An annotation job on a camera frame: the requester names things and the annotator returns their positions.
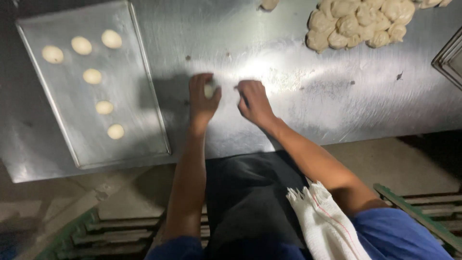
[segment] metal baking tray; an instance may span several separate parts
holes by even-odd
[[[432,61],[432,66],[443,74],[456,87],[462,90],[462,72],[456,71],[451,62],[462,50],[462,28],[459,29],[451,40],[443,47]]]
[[[131,3],[114,1],[20,19],[17,28],[78,168],[170,154]],[[101,35],[107,29],[122,37],[119,49],[103,44]],[[90,41],[89,55],[73,50],[71,40],[76,36]],[[46,45],[62,50],[62,63],[51,64],[42,57]],[[84,81],[82,75],[88,68],[101,72],[100,84]],[[96,112],[95,104],[101,100],[114,105],[110,114]],[[113,140],[108,136],[107,129],[112,124],[122,125],[122,138]]]

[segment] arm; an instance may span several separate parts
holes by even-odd
[[[200,74],[189,81],[191,120],[186,146],[176,165],[167,209],[164,239],[182,235],[201,236],[201,214],[204,204],[206,172],[204,158],[205,132],[221,99],[218,88],[212,99],[204,96],[204,85],[212,74]]]
[[[320,181],[345,214],[352,216],[367,209],[387,207],[356,175],[326,150],[277,118],[271,110],[261,82],[241,81],[237,89],[241,94],[239,110],[242,115],[274,137],[307,178],[313,182]]]

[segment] blue sleeve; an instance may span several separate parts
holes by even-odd
[[[374,260],[452,260],[430,232],[402,210],[371,209],[352,223],[359,241]]]
[[[204,250],[198,238],[180,236],[149,251],[145,260],[203,260]]]

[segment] raw dough ball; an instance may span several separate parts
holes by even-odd
[[[206,99],[211,99],[214,93],[215,93],[215,89],[211,85],[206,84],[204,86],[204,95]]]
[[[98,103],[96,103],[95,107],[96,107],[96,112],[102,115],[110,114],[114,109],[114,106],[109,101],[99,101]]]
[[[88,55],[91,52],[91,43],[82,36],[74,37],[71,41],[72,49],[78,54]]]
[[[361,38],[361,41],[368,41],[374,37],[375,29],[376,29],[376,23],[373,23],[369,26],[360,26],[359,27],[359,37]]]
[[[308,28],[310,30],[315,30],[317,32],[325,32],[326,34],[331,33],[335,30],[335,19],[334,21],[330,21],[327,19],[326,15],[319,11],[314,10],[311,12],[310,21],[308,22]]]
[[[400,6],[401,13],[398,19],[395,20],[395,23],[407,25],[412,20],[412,16],[415,12],[415,5],[411,0],[404,0],[401,2]]]
[[[306,45],[308,48],[315,50],[319,54],[329,48],[329,42],[327,41],[328,34],[310,30],[307,36]]]
[[[125,134],[123,127],[119,124],[113,124],[108,128],[108,136],[112,139],[120,139]]]
[[[391,22],[381,11],[377,11],[376,31],[384,31],[390,28]]]
[[[374,37],[366,42],[371,48],[380,48],[390,42],[390,37],[386,31],[376,31]]]
[[[336,30],[334,30],[327,39],[329,40],[329,45],[336,50],[342,49],[348,44],[348,38],[337,33]]]
[[[340,18],[345,15],[354,13],[358,8],[361,0],[337,0],[332,3],[332,16]]]
[[[423,2],[419,5],[420,9],[432,8],[437,6],[441,0],[423,0]]]
[[[321,0],[319,3],[319,10],[324,13],[326,16],[327,20],[333,21],[335,18],[332,16],[332,12],[330,9],[332,8],[332,2],[333,0]]]
[[[346,44],[346,47],[351,49],[353,47],[356,47],[360,42],[361,38],[358,34],[355,34],[348,38],[348,43]]]
[[[395,21],[401,15],[402,0],[385,0],[380,9],[390,21]]]
[[[368,26],[376,22],[377,11],[372,7],[371,4],[362,2],[358,7],[358,11],[356,12],[356,17],[358,18],[360,25]]]
[[[262,0],[261,7],[267,11],[271,11],[276,8],[278,3],[279,3],[279,0]]]
[[[353,13],[344,16],[337,21],[337,28],[341,35],[351,37],[358,33],[358,19],[356,19],[356,16]]]
[[[403,37],[406,34],[406,27],[401,24],[394,23],[388,29],[388,35],[390,35],[390,42],[403,42]]]
[[[89,68],[84,72],[84,80],[90,84],[98,84],[101,82],[101,72],[94,68]]]
[[[363,0],[363,3],[370,4],[372,8],[378,10],[382,7],[382,4],[385,0]]]
[[[452,2],[452,0],[443,0],[439,3],[439,7],[446,7],[450,2]]]
[[[118,49],[122,46],[122,38],[113,30],[105,30],[101,36],[104,45],[111,49]]]
[[[53,45],[47,45],[42,49],[43,58],[49,63],[58,64],[64,60],[62,50]]]

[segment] stainless steel table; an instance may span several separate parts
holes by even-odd
[[[277,116],[321,145],[462,128],[462,92],[430,64],[462,25],[462,1],[418,10],[404,43],[322,55],[304,45],[317,1],[282,0],[272,12],[257,10],[258,2],[133,0],[173,155],[118,167],[178,159],[188,125],[187,82],[205,71],[223,86],[207,132],[207,158],[278,149],[237,110],[233,87],[248,78],[263,81]],[[0,5],[9,12],[0,15],[7,20],[0,21],[0,155],[12,180],[112,169],[75,167],[13,23],[17,16],[76,6],[58,0]]]

